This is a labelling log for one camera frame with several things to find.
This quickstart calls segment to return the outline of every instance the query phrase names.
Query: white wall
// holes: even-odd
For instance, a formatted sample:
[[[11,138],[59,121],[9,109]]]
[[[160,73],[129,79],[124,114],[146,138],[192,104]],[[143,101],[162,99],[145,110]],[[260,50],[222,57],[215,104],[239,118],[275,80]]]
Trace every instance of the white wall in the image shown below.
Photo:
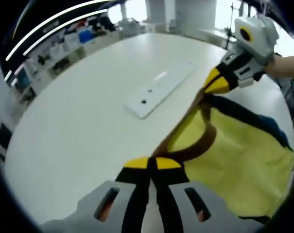
[[[16,121],[12,117],[13,107],[16,105],[17,98],[10,92],[9,86],[4,81],[4,75],[0,68],[0,125],[4,125],[14,131]]]
[[[216,0],[176,0],[176,20],[186,35],[215,27]]]

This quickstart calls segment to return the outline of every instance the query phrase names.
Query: window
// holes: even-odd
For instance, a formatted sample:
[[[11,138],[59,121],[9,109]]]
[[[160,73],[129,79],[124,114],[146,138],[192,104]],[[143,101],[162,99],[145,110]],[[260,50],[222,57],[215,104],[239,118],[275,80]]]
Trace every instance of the window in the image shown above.
[[[241,1],[239,0],[217,0],[216,1],[216,17],[215,17],[215,28],[223,30],[226,27],[230,27],[231,23],[231,4],[233,3],[233,12],[232,12],[232,24],[231,31],[235,31],[234,21],[239,17],[239,9]],[[248,14],[248,4],[244,3],[243,6],[243,16]],[[255,7],[251,6],[250,16],[253,17],[257,14]]]
[[[274,26],[279,35],[274,51],[281,54],[283,57],[294,56],[294,39],[276,22],[274,22]]]
[[[134,18],[136,21],[147,19],[147,8],[145,0],[128,0],[125,3],[127,18]]]
[[[231,4],[233,3],[233,14],[232,14],[232,25],[231,30],[234,32],[234,20],[239,17],[239,8],[241,1],[239,0],[217,0],[216,2],[216,17],[215,17],[215,28],[223,30],[226,27],[230,27],[231,21]],[[243,16],[248,14],[248,4],[244,3]],[[257,10],[253,6],[250,9],[250,16],[256,16]],[[294,55],[294,39],[277,23],[274,22],[277,29],[279,40],[275,45],[275,52],[278,52],[282,56],[293,56]]]
[[[120,4],[108,9],[108,17],[113,24],[122,20],[122,13],[121,13]]]

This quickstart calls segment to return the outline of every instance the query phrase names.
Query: white pillar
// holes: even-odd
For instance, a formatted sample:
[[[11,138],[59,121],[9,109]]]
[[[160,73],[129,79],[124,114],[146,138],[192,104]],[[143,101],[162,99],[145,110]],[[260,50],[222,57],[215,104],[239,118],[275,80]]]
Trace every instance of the white pillar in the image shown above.
[[[126,4],[122,3],[122,4],[120,4],[120,7],[121,7],[122,19],[126,19],[127,18]]]
[[[164,0],[146,0],[146,7],[150,23],[165,23]]]
[[[169,23],[172,19],[176,19],[175,0],[164,0],[165,4],[165,22]]]

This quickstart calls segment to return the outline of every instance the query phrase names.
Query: gray gripper housing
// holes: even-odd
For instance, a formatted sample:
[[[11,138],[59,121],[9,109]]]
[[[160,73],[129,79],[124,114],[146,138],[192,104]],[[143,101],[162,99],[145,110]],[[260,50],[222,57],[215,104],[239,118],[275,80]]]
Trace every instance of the gray gripper housing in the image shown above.
[[[251,219],[240,219],[232,213],[226,202],[200,182],[170,185],[183,225],[183,233],[254,233],[263,225]],[[196,210],[186,191],[198,194],[207,208],[210,218],[199,222]]]
[[[105,181],[78,201],[77,210],[62,220],[41,225],[46,233],[121,233],[124,215],[136,185]],[[112,191],[118,192],[105,222],[95,218]]]
[[[232,50],[227,51],[221,62],[230,65],[233,61],[240,59],[241,55],[245,53],[245,49],[235,44]],[[234,74],[238,78],[238,86],[246,87],[254,83],[253,77],[257,73],[261,73],[264,70],[264,65],[260,64],[255,57],[249,60],[246,64],[241,63],[241,66],[234,70]]]
[[[105,181],[78,202],[74,213],[62,220],[46,222],[41,225],[41,229],[45,233],[121,233],[125,212],[135,187],[135,184]],[[222,198],[202,183],[181,183],[170,185],[169,188],[179,208],[184,233],[254,233],[263,227],[254,220],[238,218],[227,208]],[[194,190],[199,194],[210,214],[208,220],[198,221],[186,190]],[[108,218],[101,222],[95,216],[111,191],[118,194]]]

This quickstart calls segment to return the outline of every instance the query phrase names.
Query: black hole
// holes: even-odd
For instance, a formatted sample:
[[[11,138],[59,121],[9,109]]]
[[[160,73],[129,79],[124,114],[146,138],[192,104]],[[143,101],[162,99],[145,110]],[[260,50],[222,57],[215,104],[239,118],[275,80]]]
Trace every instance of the black hole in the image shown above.
[[[226,60],[229,60],[233,55],[234,55],[234,53],[230,54],[230,55],[226,58]]]
[[[269,220],[270,217],[268,216],[261,216],[261,217],[239,217],[240,219],[252,219],[255,220],[256,222],[260,222],[262,224],[266,224]]]
[[[0,126],[0,145],[5,149],[8,149],[9,142],[11,139],[12,133],[11,131],[4,125]]]
[[[240,75],[243,75],[245,74],[246,72],[250,71],[250,68],[247,67],[246,69],[244,69],[242,72],[240,72]]]
[[[244,40],[250,41],[250,35],[248,34],[247,31],[245,31],[244,29],[240,29],[240,34]]]
[[[191,201],[191,204],[193,205],[196,213],[199,214],[201,211],[203,211],[203,215],[204,215],[203,221],[208,220],[211,217],[211,213],[209,212],[208,208],[204,204],[199,194],[195,191],[195,189],[186,188],[185,192],[189,200]]]
[[[111,188],[107,194],[103,202],[100,204],[99,208],[94,213],[94,218],[101,222],[105,222],[108,218],[110,208],[117,197],[119,190],[115,188]]]

